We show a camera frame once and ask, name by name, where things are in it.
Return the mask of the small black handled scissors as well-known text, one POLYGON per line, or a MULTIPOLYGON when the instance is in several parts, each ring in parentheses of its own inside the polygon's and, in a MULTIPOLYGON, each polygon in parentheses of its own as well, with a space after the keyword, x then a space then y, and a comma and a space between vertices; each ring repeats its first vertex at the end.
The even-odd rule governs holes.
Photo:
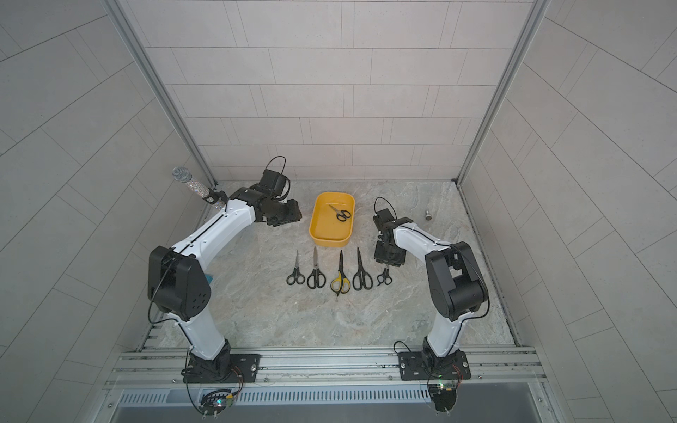
POLYGON ((303 285, 305 283, 305 281, 306 281, 306 278, 305 278, 304 275, 301 274, 301 271, 300 271, 299 251, 296 251, 294 269, 293 269, 292 273, 287 277, 286 283, 289 286, 303 285))

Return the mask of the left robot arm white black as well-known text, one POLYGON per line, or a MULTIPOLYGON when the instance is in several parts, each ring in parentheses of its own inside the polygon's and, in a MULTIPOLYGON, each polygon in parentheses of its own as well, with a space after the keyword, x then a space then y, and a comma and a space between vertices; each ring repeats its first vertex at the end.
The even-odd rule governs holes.
POLYGON ((301 220, 298 202, 287 199, 290 180, 266 169, 261 180, 229 196, 195 179, 185 167, 173 177, 199 195, 218 213, 171 248, 159 246, 149 257, 147 296, 174 321, 189 340, 189 362, 183 370, 187 384, 226 382, 236 375, 229 341, 217 329, 208 303, 210 282, 205 269, 243 229, 255 222, 278 227, 301 220))

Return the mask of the yellow plastic storage box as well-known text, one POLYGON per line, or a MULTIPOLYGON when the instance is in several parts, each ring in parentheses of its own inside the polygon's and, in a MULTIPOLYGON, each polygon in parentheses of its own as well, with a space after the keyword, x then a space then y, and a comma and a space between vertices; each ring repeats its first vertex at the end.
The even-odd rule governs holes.
POLYGON ((315 202, 309 233, 314 243, 320 247, 342 248, 348 245, 353 231, 354 197, 344 192, 323 192, 315 202), (336 213, 329 204, 340 210, 352 213, 346 222, 336 219, 336 213))

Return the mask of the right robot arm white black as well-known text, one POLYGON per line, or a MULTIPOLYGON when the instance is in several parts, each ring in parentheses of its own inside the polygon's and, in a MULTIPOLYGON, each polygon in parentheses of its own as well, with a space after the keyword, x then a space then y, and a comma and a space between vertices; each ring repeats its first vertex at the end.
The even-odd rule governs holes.
POLYGON ((437 310, 432 330, 422 343, 422 368, 436 379, 471 377, 458 338, 463 323, 479 319, 488 289, 469 244, 449 244, 424 232, 411 219, 395 218, 387 209, 373 217, 378 231, 374 258, 400 267, 411 254, 426 265, 430 298, 437 310))

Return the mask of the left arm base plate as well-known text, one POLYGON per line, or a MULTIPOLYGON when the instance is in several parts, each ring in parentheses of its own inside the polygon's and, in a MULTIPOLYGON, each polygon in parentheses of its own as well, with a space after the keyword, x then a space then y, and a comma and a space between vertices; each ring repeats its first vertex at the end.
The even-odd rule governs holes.
POLYGON ((235 384, 255 382, 262 356, 260 354, 220 354, 213 361, 201 359, 191 352, 181 374, 185 384, 235 384))

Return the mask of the yellow handled scissors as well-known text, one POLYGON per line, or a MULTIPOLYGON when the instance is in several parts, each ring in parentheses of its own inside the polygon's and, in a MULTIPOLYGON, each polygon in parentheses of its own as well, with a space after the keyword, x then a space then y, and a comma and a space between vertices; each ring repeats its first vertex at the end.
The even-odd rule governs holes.
POLYGON ((340 262, 338 263, 338 277, 331 282, 331 290, 339 296, 340 294, 347 294, 351 289, 351 283, 344 273, 344 256, 343 251, 340 252, 340 262))

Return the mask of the slim black handled scissors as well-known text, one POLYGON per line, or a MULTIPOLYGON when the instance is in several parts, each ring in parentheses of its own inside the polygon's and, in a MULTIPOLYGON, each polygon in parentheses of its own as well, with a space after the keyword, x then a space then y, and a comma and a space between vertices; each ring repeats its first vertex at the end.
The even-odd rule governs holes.
POLYGON ((393 282, 393 279, 390 275, 390 267, 385 266, 383 271, 377 275, 377 285, 389 286, 393 282))

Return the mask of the large black handled scissors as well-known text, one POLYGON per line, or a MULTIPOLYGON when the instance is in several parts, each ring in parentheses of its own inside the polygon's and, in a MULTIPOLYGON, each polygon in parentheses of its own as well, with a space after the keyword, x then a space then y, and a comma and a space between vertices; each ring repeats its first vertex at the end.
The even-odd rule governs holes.
POLYGON ((314 248, 313 253, 313 270, 306 279, 306 283, 310 289, 323 288, 326 285, 326 276, 319 269, 317 247, 314 248))

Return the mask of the black bladed black scissors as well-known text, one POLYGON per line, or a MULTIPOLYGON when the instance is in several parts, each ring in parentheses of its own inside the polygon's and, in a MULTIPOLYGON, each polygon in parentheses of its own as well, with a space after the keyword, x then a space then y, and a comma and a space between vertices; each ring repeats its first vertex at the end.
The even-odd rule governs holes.
POLYGON ((357 263, 358 269, 352 279, 353 289, 355 291, 363 289, 371 290, 373 288, 373 278, 363 266, 360 248, 357 248, 357 263))

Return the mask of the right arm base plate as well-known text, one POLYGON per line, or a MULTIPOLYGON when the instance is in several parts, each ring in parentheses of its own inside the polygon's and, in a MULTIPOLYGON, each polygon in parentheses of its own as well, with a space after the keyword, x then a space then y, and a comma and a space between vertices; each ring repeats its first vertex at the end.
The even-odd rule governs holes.
POLYGON ((427 352, 398 352, 403 381, 470 380, 472 373, 465 352, 456 350, 444 358, 427 352))

